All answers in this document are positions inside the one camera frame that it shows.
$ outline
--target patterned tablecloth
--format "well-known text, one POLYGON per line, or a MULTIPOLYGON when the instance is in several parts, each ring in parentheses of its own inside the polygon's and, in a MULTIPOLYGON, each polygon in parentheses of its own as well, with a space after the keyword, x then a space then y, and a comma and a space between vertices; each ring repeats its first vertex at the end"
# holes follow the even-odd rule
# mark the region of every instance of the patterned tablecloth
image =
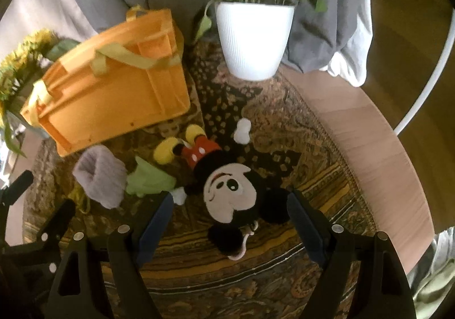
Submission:
MULTIPOLYGON (((354 233, 375 233, 372 214, 340 151, 280 72, 264 82, 236 79, 228 74, 219 45, 212 43, 197 45, 185 65, 192 102, 187 114, 104 143, 129 171, 135 168, 135 155, 152 162, 153 150, 164 137, 183 137, 188 124, 199 124, 226 151, 240 153, 239 162, 283 187, 297 187, 331 221, 354 233), (247 146, 232 139, 241 117, 252 122, 247 146)), ((62 159, 51 140, 43 142, 33 168, 36 181, 24 208, 26 242, 35 239, 55 205, 72 190, 71 171, 79 156, 62 159)), ((178 179, 178 186, 192 176, 181 159, 162 169, 178 179)), ((89 215, 77 212, 63 245, 79 230, 90 236, 111 232, 140 203, 129 195, 113 210, 92 202, 89 215)), ((153 261, 142 268, 163 318, 297 318, 320 270, 308 259, 293 226, 261 222, 248 240, 245 257, 231 261, 207 240, 211 223, 202 197, 188 198, 184 206, 174 208, 153 261)), ((353 264, 338 318, 347 314, 358 269, 353 264)), ((103 273, 115 315, 123 318, 108 265, 103 273)))

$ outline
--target metal bolt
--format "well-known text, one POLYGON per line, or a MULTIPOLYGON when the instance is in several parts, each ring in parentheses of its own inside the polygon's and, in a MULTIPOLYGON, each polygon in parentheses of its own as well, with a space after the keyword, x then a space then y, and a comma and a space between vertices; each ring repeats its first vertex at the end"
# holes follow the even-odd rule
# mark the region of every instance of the metal bolt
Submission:
POLYGON ((82 238, 84 238, 84 233, 82 232, 77 232, 75 235, 73 235, 73 239, 75 241, 80 241, 82 238))
POLYGON ((49 264, 49 271, 54 274, 56 271, 57 271, 57 265, 55 264, 55 262, 51 262, 49 264))
POLYGON ((378 232, 378 238, 382 239, 383 241, 387 241, 388 240, 388 235, 387 235, 386 232, 378 232))
POLYGON ((118 227, 117 231, 118 231, 120 234, 128 233, 128 232, 130 231, 130 226, 129 226, 129 225, 126 225, 126 224, 120 225, 120 226, 118 227))
POLYGON ((344 228, 341 225, 339 225, 339 224, 332 225, 332 230, 335 233, 343 233, 344 232, 344 228))

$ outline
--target orange storage basket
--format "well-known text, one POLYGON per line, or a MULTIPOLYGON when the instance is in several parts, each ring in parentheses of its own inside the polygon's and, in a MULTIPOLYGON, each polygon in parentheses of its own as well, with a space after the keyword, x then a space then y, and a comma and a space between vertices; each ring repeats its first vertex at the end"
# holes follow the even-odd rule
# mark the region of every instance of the orange storage basket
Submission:
POLYGON ((47 98, 32 93, 22 108, 29 123, 39 124, 56 141, 60 156, 188 111, 183 37, 171 11, 129 18, 56 61, 42 78, 47 98), (103 56, 112 45, 120 48, 119 58, 103 56), (126 64, 125 55, 152 67, 126 64), (95 69, 100 64, 102 74, 95 69))

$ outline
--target white flower pot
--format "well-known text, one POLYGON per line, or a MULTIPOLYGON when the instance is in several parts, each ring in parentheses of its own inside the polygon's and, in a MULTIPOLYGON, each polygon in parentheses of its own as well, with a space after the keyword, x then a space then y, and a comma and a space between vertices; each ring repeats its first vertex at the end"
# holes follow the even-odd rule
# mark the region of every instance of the white flower pot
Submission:
POLYGON ((227 68, 236 77, 272 77, 283 57, 294 6, 220 2, 215 6, 227 68))

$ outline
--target white loop cord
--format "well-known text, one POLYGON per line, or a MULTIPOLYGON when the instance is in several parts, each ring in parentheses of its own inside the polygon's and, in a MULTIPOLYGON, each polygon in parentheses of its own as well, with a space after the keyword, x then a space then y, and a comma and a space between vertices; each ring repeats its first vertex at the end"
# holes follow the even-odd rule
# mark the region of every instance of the white loop cord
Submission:
POLYGON ((254 231, 256 229, 258 229, 258 222, 255 220, 253 230, 251 230, 250 227, 247 227, 247 232, 243 235, 242 249, 237 255, 228 256, 229 260, 237 261, 240 260, 245 255, 245 252, 247 251, 247 239, 249 236, 254 235, 254 231))
POLYGON ((452 12, 452 21, 450 22, 449 35, 447 36, 447 40, 445 41, 444 49, 442 50, 441 56, 439 57, 439 61, 436 64, 435 70, 429 77, 428 82, 426 83, 424 89, 422 90, 422 93, 420 93, 420 96, 416 99, 415 103, 412 105, 409 112, 405 115, 405 117, 401 120, 401 122, 394 129, 395 134, 397 134, 397 135, 400 134, 401 131, 406 127, 406 125, 409 124, 409 122, 415 116, 417 111, 420 110, 420 108, 424 104, 425 100, 428 98, 429 94, 435 87, 436 82, 439 79, 439 76, 441 76, 442 71, 444 70, 447 60, 449 59, 450 52, 452 51, 452 47, 454 45, 454 41, 455 41, 455 10, 453 10, 453 12, 452 12))

